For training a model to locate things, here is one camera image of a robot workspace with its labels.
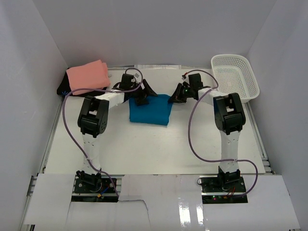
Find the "blue t shirt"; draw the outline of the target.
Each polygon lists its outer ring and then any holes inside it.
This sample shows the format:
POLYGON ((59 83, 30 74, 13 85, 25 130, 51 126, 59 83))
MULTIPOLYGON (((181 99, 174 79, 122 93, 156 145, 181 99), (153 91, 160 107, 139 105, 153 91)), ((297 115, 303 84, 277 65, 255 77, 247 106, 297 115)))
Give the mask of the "blue t shirt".
POLYGON ((148 96, 148 104, 139 105, 134 99, 129 99, 129 120, 132 123, 167 126, 173 103, 169 103, 170 96, 159 94, 157 97, 148 96))

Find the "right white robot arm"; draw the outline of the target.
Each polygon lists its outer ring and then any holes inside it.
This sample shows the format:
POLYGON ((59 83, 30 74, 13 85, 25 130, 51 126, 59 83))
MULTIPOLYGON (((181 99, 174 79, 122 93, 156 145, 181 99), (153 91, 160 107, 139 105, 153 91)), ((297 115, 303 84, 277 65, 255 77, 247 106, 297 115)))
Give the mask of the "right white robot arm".
POLYGON ((192 153, 200 160, 207 163, 219 163, 217 180, 214 186, 223 192, 230 191, 240 180, 240 170, 237 163, 238 141, 246 117, 242 107, 242 102, 238 93, 223 93, 217 90, 218 82, 215 86, 204 86, 200 74, 185 73, 182 79, 188 79, 179 83, 175 92, 169 98, 169 103, 186 103, 188 98, 196 100, 192 109, 188 123, 188 142, 192 153), (193 148, 191 140, 191 123, 193 114, 198 103, 205 102, 214 109, 214 121, 221 137, 221 159, 206 160, 199 156, 193 148))

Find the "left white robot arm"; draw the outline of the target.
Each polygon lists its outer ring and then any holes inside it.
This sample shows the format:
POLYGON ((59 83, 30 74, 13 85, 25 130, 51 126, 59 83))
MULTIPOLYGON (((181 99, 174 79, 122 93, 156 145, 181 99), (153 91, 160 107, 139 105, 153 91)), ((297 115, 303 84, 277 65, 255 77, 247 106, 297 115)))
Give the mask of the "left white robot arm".
POLYGON ((83 169, 77 176, 91 192, 103 188, 98 141, 105 132, 109 109, 133 98, 137 106, 147 105, 147 97, 158 94, 149 86, 145 79, 140 82, 136 76, 123 74, 121 81, 116 83, 110 93, 101 96, 87 96, 84 99, 77 125, 83 137, 83 169))

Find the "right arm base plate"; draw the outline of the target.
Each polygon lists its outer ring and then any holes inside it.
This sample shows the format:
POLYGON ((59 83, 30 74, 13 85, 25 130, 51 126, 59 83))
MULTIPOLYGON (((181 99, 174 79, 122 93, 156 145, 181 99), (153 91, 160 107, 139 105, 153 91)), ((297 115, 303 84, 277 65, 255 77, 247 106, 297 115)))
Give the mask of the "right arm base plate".
POLYGON ((204 205, 247 204, 247 196, 243 177, 238 182, 225 186, 218 183, 217 177, 200 177, 197 184, 201 186, 202 202, 204 205))

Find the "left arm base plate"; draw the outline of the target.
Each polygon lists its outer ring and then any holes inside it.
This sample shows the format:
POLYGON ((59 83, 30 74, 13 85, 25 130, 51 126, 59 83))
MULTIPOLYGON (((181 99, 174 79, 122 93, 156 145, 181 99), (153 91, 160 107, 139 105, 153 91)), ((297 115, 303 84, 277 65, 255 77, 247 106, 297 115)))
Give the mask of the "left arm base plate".
POLYGON ((116 203, 116 187, 109 177, 100 173, 87 174, 77 171, 72 192, 72 202, 116 203))

